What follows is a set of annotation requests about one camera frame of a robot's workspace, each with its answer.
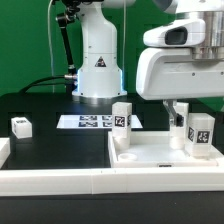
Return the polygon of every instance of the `printed label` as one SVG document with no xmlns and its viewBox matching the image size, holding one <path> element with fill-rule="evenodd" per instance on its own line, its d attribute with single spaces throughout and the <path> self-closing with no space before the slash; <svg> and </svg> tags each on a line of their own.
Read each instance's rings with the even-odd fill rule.
<svg viewBox="0 0 224 224">
<path fill-rule="evenodd" d="M 166 164 L 166 163 L 164 163 L 164 164 L 160 163 L 157 166 L 158 167 L 172 167 L 173 165 L 172 164 Z"/>
<path fill-rule="evenodd" d="M 80 120 L 81 121 L 96 121 L 97 120 L 97 116 L 80 116 Z"/>
<path fill-rule="evenodd" d="M 90 122 L 90 121 L 83 121 L 79 122 L 79 127 L 80 128 L 96 128 L 98 127 L 98 122 Z"/>
<path fill-rule="evenodd" d="M 112 127 L 112 122 L 103 122 L 103 127 L 111 128 Z"/>
<path fill-rule="evenodd" d="M 194 141 L 194 129 L 189 127 L 188 138 L 193 142 Z"/>
<path fill-rule="evenodd" d="M 112 116 L 111 115 L 104 115 L 104 116 L 102 116 L 102 118 L 105 121 L 112 121 Z"/>
<path fill-rule="evenodd" d="M 197 143 L 208 143 L 210 131 L 199 131 L 197 136 Z"/>
<path fill-rule="evenodd" d="M 128 126 L 131 126 L 131 115 L 128 116 Z"/>
<path fill-rule="evenodd" d="M 125 127 L 125 117 L 115 116 L 114 126 L 124 128 Z"/>
<path fill-rule="evenodd" d="M 18 123 L 18 124 L 23 124 L 23 123 L 26 123 L 26 120 L 16 121 L 16 123 Z"/>
</svg>

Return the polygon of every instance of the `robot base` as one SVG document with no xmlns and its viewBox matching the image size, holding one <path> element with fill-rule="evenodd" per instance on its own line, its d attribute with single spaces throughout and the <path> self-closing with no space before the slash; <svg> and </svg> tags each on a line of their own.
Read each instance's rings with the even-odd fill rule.
<svg viewBox="0 0 224 224">
<path fill-rule="evenodd" d="M 117 101 L 125 102 L 127 100 L 127 92 L 123 91 L 118 96 L 111 98 L 84 97 L 73 92 L 72 99 L 74 101 L 86 104 L 111 104 Z"/>
</svg>

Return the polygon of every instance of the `white platform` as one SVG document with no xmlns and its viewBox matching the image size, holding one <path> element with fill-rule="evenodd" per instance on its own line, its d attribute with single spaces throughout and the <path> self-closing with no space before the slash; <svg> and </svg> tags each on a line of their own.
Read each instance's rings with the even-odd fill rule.
<svg viewBox="0 0 224 224">
<path fill-rule="evenodd" d="M 0 138 L 0 168 L 10 154 L 9 138 Z"/>
<path fill-rule="evenodd" d="M 148 144 L 147 132 L 132 134 L 136 134 L 132 145 L 136 140 Z M 160 140 L 158 136 L 151 138 L 156 144 Z M 224 191 L 223 156 L 216 149 L 213 156 L 216 166 L 213 161 L 211 166 L 2 170 L 0 196 Z"/>
<path fill-rule="evenodd" d="M 169 132 L 132 132 L 130 147 L 126 150 L 115 148 L 112 132 L 109 132 L 108 149 L 113 168 L 224 165 L 224 156 L 213 146 L 209 158 L 201 159 L 191 157 L 185 150 L 170 148 Z"/>
</svg>

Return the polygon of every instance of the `printed pattern sheet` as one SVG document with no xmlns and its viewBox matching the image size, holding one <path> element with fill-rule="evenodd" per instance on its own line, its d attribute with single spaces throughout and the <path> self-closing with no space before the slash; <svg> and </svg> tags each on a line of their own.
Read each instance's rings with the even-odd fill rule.
<svg viewBox="0 0 224 224">
<path fill-rule="evenodd" d="M 112 128 L 112 115 L 61 115 L 57 128 Z M 131 116 L 131 128 L 142 128 L 142 125 L 136 115 Z"/>
</svg>

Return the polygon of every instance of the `cable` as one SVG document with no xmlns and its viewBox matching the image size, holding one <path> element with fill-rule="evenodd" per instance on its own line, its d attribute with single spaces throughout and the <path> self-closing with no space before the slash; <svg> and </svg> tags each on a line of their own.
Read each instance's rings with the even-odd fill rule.
<svg viewBox="0 0 224 224">
<path fill-rule="evenodd" d="M 51 37 L 51 6 L 54 0 L 50 0 L 48 5 L 48 12 L 47 12 L 47 29 L 48 29 L 48 44 L 49 44 L 49 51 L 50 51 L 50 60 L 51 60 L 51 75 L 55 76 L 54 74 L 54 55 L 53 55 L 53 47 L 52 47 L 52 37 Z"/>
<path fill-rule="evenodd" d="M 25 93 L 29 88 L 35 86 L 36 84 L 39 84 L 40 82 L 45 82 L 45 81 L 49 81 L 49 80 L 55 80 L 55 79 L 64 79 L 64 76 L 51 76 L 51 77 L 46 77 L 46 78 L 42 78 L 42 79 L 38 79 L 32 83 L 30 83 L 29 85 L 25 86 L 24 88 L 22 88 L 19 93 Z"/>
<path fill-rule="evenodd" d="M 32 85 L 32 86 L 27 87 L 27 88 L 26 88 L 26 91 L 29 90 L 30 88 L 32 88 L 32 87 L 36 87 L 36 86 L 55 86 L 55 85 L 66 85 L 66 83 L 65 83 L 65 82 L 58 82 L 58 83 L 42 83 L 42 84 L 34 84 L 34 85 Z"/>
<path fill-rule="evenodd" d="M 124 0 L 124 38 L 123 38 L 123 58 L 122 58 L 122 71 L 123 71 L 123 74 L 125 73 L 125 48 L 126 48 L 126 19 L 127 19 L 127 5 L 126 5 L 126 0 Z"/>
</svg>

